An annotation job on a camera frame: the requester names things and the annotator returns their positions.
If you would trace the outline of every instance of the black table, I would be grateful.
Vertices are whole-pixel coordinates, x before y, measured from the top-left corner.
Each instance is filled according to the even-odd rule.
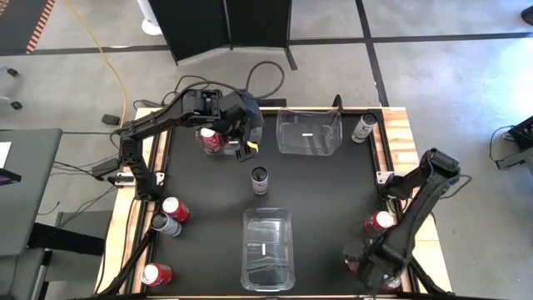
[[[276,143],[276,114],[265,115],[259,154],[207,156],[194,131],[176,128],[167,161],[165,195],[182,198],[192,215],[180,237],[157,235],[152,262],[174,270],[175,280],[150,287],[153,296],[268,295],[241,285],[242,214],[248,208],[286,208],[292,213],[296,284],[276,295],[350,295],[364,290],[347,271],[342,249],[363,244],[362,223],[382,209],[376,189],[373,141],[350,136],[364,111],[343,114],[343,143],[330,157],[282,154]],[[250,172],[269,172],[269,191],[256,196]]]

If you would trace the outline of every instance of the clear plastic bin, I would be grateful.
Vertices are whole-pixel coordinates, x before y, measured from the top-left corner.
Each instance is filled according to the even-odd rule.
[[[296,281],[292,257],[291,213],[281,208],[252,208],[242,216],[242,286],[279,292]]]
[[[277,114],[276,138],[281,153],[330,156],[342,144],[341,114],[282,108]]]

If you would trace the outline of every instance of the wooden frame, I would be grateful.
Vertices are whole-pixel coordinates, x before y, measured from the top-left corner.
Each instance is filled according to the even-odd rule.
[[[264,111],[278,110],[281,107],[262,107]],[[300,110],[331,110],[331,107],[291,107],[291,109]],[[418,167],[419,158],[416,152],[416,147],[411,134],[411,127],[409,119],[404,107],[345,107],[345,111],[350,110],[381,110],[384,118],[384,131],[387,135],[388,148],[391,154],[392,165],[397,173],[408,173],[412,169]],[[139,108],[137,110],[136,118],[141,118],[148,115],[148,113],[158,110],[158,108]],[[380,130],[376,128],[373,131],[377,156],[379,160],[380,170],[386,171],[386,155],[385,147],[382,143]],[[152,152],[152,139],[147,138],[143,141],[143,157],[148,161]],[[155,169],[160,170],[163,167],[163,156],[167,141],[167,132],[162,133],[159,138],[157,147],[157,155],[155,161]],[[100,292],[105,289],[111,280],[118,274],[122,265],[129,259],[131,255],[134,234],[137,229],[137,221],[139,219],[140,202],[133,200],[134,188],[124,187],[118,191],[117,200],[113,209],[112,221],[107,235],[106,259],[105,259],[105,273],[103,274],[102,285],[99,288]],[[153,214],[153,203],[150,203],[143,224],[143,232],[148,230],[149,222]],[[131,206],[132,213],[127,221],[129,208]],[[446,291],[451,291],[450,280],[446,271],[446,265],[442,256],[441,245],[436,231],[435,220],[433,217],[428,217],[423,223],[421,229],[416,234],[416,247],[414,256],[425,269],[433,281]],[[146,261],[147,251],[137,262],[137,267],[134,274],[134,281],[132,285],[132,293],[139,293],[142,290],[142,283],[140,280],[141,272]],[[98,274],[97,283],[102,276],[102,266]],[[411,291],[411,285],[406,274],[402,276],[402,286],[405,292]],[[217,297],[200,297],[200,298],[217,298]]]

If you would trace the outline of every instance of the metal bracket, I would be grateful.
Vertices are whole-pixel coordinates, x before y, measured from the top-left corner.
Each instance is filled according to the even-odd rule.
[[[396,174],[393,171],[380,171],[376,172],[376,182],[377,184],[385,184],[386,180],[390,177],[390,175]]]
[[[157,172],[156,173],[157,185],[160,186],[164,180],[165,180],[165,173]],[[120,187],[120,188],[135,187],[135,178],[131,172],[118,172],[117,177],[115,178],[114,184],[116,187]]]

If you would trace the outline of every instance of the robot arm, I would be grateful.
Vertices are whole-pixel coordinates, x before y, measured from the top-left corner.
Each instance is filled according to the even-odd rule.
[[[116,130],[120,136],[119,159],[136,180],[137,199],[156,201],[161,197],[156,175],[148,171],[142,158],[142,140],[174,127],[208,127],[222,138],[237,139],[237,158],[244,161],[256,153],[248,146],[250,131],[260,128],[263,118],[257,101],[248,92],[232,92],[223,97],[220,90],[182,92],[162,110],[128,122]]]
[[[387,179],[383,195],[387,198],[406,200],[413,188],[420,186],[420,190],[399,223],[380,235],[357,259],[356,276],[367,288],[380,289],[384,278],[399,277],[411,263],[416,232],[439,198],[458,182],[459,174],[459,163],[433,148],[424,154],[417,169]]]

